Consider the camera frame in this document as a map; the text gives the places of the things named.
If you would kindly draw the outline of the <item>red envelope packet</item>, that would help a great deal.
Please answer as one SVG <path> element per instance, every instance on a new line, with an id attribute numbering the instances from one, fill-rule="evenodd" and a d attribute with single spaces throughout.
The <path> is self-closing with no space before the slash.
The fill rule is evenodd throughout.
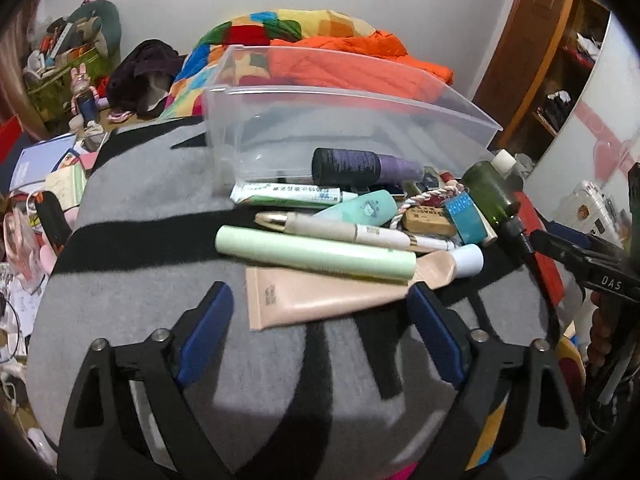
<path id="1" fill-rule="evenodd" d="M 516 191 L 514 196 L 521 204 L 518 216 L 524 223 L 526 234 L 530 235 L 534 231 L 543 230 L 544 225 L 527 195 L 523 191 Z M 565 296 L 565 287 L 558 266 L 553 259 L 539 252 L 536 253 L 535 258 L 544 282 L 544 289 L 548 292 L 553 307 L 556 308 Z"/>

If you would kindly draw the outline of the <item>green glass bottle white cap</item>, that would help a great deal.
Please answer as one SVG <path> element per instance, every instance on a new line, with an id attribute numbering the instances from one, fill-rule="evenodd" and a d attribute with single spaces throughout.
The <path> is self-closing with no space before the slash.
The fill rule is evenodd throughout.
<path id="1" fill-rule="evenodd" d="M 462 176 L 474 204 L 498 230 L 518 214 L 521 204 L 506 182 L 506 176 L 515 167 L 516 159 L 506 150 L 500 150 L 491 160 L 480 160 Z"/>

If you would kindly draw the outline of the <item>beige cosmetic tube white cap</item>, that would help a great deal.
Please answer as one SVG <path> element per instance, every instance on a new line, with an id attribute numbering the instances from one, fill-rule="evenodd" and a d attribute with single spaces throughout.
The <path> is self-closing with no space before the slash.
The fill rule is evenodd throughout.
<path id="1" fill-rule="evenodd" d="M 457 278 L 472 278 L 483 268 L 484 254 L 474 244 L 420 257 L 406 284 L 251 266 L 245 271 L 248 322 L 251 330 L 265 330 L 338 318 L 404 299 L 414 284 L 435 290 Z"/>

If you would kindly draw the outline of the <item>pale green long tube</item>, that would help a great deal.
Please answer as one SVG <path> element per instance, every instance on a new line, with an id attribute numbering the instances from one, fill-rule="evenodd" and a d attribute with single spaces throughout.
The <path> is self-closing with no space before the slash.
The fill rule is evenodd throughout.
<path id="1" fill-rule="evenodd" d="M 416 272 L 413 252 L 303 236 L 222 226 L 215 238 L 220 254 L 272 266 L 406 282 Z"/>

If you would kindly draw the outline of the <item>white pen gold tip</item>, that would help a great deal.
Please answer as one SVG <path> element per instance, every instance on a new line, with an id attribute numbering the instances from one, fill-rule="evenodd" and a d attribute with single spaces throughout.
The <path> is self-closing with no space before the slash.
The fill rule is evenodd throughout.
<path id="1" fill-rule="evenodd" d="M 451 252 L 457 248 L 455 242 L 444 238 L 414 235 L 379 226 L 326 220 L 297 212 L 258 212 L 255 214 L 255 222 L 258 226 L 288 235 L 405 250 L 418 254 L 428 254 L 439 250 Z"/>

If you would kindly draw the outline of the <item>wooden stamp block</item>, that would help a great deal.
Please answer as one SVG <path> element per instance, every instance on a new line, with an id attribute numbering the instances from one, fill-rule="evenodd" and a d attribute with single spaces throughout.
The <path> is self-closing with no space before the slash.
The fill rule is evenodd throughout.
<path id="1" fill-rule="evenodd" d="M 440 207 L 414 206 L 409 208 L 401 220 L 406 231 L 414 234 L 454 237 L 457 228 Z"/>

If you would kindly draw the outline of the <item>teal plastic case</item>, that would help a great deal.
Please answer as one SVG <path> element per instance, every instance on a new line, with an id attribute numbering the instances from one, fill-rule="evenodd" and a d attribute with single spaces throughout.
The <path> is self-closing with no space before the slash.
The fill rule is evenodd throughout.
<path id="1" fill-rule="evenodd" d="M 314 218 L 361 224 L 362 226 L 382 226 L 390 222 L 397 212 L 396 200 L 385 190 L 358 195 L 317 212 Z"/>

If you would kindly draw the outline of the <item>grey black fleece blanket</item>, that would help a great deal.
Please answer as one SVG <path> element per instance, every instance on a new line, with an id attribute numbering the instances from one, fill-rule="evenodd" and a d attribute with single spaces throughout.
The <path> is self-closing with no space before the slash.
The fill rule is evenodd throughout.
<path id="1" fill-rule="evenodd" d="M 196 118 L 122 130 L 100 151 L 78 227 L 48 281 L 27 392 L 58 440 L 90 344 L 170 327 L 215 282 L 232 290 L 227 337 L 186 398 L 224 464 L 247 479 L 382 479 L 420 460 L 454 400 L 402 304 L 263 332 L 248 327 L 245 270 L 218 226 L 249 226 L 210 192 Z"/>

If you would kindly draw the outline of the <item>brown wooden wardrobe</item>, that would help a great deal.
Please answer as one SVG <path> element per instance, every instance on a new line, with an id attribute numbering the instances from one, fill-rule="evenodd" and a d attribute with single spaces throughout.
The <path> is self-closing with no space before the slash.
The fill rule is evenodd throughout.
<path id="1" fill-rule="evenodd" d="M 513 0 L 473 99 L 501 126 L 491 150 L 541 158 L 586 88 L 610 17 L 602 0 Z"/>

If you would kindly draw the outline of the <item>dark purple cylinder bottle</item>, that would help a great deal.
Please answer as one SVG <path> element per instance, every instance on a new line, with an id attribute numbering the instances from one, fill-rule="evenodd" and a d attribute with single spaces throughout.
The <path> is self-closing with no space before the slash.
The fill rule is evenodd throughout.
<path id="1" fill-rule="evenodd" d="M 371 186 L 420 181 L 424 168 L 418 162 L 344 148 L 316 148 L 311 159 L 315 185 Z"/>

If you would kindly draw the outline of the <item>orange puffer jacket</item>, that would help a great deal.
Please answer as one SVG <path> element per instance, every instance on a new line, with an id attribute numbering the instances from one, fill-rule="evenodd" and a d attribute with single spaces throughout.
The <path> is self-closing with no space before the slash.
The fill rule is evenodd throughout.
<path id="1" fill-rule="evenodd" d="M 427 103 L 437 100 L 454 80 L 450 68 L 414 58 L 398 37 L 380 30 L 367 37 L 272 40 L 268 66 L 277 81 Z"/>

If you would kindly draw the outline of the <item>blue white booklet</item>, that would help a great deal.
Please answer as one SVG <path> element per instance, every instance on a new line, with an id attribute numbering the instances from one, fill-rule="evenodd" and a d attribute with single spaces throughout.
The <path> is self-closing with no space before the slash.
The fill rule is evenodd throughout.
<path id="1" fill-rule="evenodd" d="M 24 190 L 43 182 L 74 145 L 75 136 L 69 133 L 23 148 L 13 169 L 9 191 Z"/>

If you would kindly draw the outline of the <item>red flat box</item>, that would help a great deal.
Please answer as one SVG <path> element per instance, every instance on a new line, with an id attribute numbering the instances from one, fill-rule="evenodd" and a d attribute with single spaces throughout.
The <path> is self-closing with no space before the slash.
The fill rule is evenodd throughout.
<path id="1" fill-rule="evenodd" d="M 4 122 L 0 127 L 0 162 L 4 162 L 15 143 L 21 137 L 23 128 L 16 115 Z"/>

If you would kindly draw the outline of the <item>green storage basket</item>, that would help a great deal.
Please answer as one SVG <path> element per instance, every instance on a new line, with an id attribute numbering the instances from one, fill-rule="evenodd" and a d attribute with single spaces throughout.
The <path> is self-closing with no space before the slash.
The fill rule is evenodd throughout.
<path id="1" fill-rule="evenodd" d="M 55 68 L 40 78 L 23 75 L 29 101 L 45 124 L 60 120 L 70 111 L 72 99 L 70 70 L 78 68 L 80 64 L 85 64 L 87 74 L 92 81 L 108 76 L 113 70 L 112 60 L 104 58 L 95 48 L 92 48 L 65 66 Z"/>

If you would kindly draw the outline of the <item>colourful patchwork blanket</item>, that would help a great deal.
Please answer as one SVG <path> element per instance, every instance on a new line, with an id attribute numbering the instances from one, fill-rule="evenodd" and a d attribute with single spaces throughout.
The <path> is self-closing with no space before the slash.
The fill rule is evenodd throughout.
<path id="1" fill-rule="evenodd" d="M 332 10 L 277 9 L 245 14 L 212 28 L 200 39 L 172 83 L 160 119 L 200 116 L 202 92 L 230 46 L 262 47 L 279 40 L 295 44 L 312 37 L 367 37 L 375 28 Z"/>

